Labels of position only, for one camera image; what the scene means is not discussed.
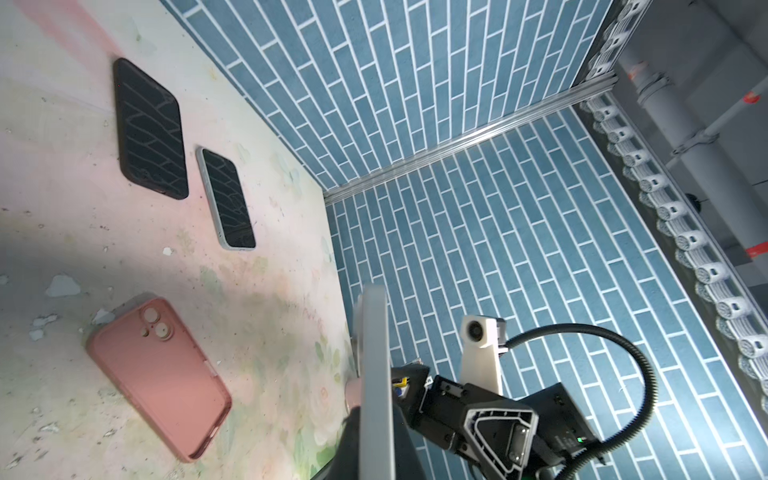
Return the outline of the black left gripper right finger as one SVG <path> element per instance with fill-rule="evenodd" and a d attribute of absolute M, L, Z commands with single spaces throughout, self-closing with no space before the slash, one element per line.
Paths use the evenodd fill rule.
<path fill-rule="evenodd" d="M 409 427 L 398 405 L 393 406 L 393 439 L 396 480 L 426 480 L 426 474 L 411 440 Z"/>

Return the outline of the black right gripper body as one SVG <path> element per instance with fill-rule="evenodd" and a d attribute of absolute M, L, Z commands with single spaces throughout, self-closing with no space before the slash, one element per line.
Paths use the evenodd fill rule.
<path fill-rule="evenodd" d="M 521 400 L 407 366 L 407 425 L 477 467 L 487 479 L 550 479 L 598 446 L 585 416 L 557 383 Z"/>

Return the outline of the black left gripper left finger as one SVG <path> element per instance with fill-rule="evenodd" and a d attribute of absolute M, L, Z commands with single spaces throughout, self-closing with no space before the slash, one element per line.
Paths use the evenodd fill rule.
<path fill-rule="evenodd" d="M 343 431 L 332 458 L 311 480 L 358 480 L 360 444 L 360 408 L 355 407 L 343 422 Z"/>

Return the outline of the black smartphone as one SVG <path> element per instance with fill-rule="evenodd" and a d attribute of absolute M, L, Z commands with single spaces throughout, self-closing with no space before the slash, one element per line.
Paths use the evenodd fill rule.
<path fill-rule="evenodd" d="M 385 287 L 375 284 L 366 286 L 358 301 L 358 307 L 359 312 L 355 320 L 360 327 L 359 477 L 394 479 L 395 445 Z"/>

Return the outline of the dusty pink phone case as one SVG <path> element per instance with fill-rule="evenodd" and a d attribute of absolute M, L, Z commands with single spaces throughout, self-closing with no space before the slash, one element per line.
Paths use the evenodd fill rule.
<path fill-rule="evenodd" d="M 86 351 L 179 460 L 203 456 L 232 397 L 171 303 L 154 297 L 126 311 Z"/>

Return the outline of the sage green phone case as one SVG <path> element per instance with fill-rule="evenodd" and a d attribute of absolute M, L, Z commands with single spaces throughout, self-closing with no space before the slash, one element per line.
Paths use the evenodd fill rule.
<path fill-rule="evenodd" d="M 196 158 L 220 245 L 232 251 L 254 250 L 253 222 L 237 167 L 207 148 L 200 147 Z"/>

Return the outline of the black phone case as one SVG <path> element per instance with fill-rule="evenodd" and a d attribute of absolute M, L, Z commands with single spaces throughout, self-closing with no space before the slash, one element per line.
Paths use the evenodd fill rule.
<path fill-rule="evenodd" d="M 189 195 L 179 103 L 126 58 L 113 63 L 119 163 L 131 182 L 175 200 Z"/>

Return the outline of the aluminium frame post right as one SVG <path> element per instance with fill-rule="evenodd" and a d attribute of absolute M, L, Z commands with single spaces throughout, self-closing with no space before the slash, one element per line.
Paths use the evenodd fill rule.
<path fill-rule="evenodd" d="M 497 119 L 482 127 L 478 127 L 455 139 L 437 145 L 434 148 L 419 152 L 405 160 L 396 161 L 385 168 L 352 180 L 340 187 L 332 188 L 324 193 L 325 205 L 333 205 L 334 203 L 353 197 L 370 188 L 375 188 L 380 184 L 408 175 L 413 171 L 447 158 L 458 151 L 491 140 L 492 138 L 523 124 L 531 123 L 552 113 L 563 110 L 566 107 L 573 106 L 594 96 L 607 93 L 613 89 L 617 81 L 618 77 L 613 71 L 589 79 L 576 87 L 545 98 L 534 105 L 517 110 L 511 115 Z"/>

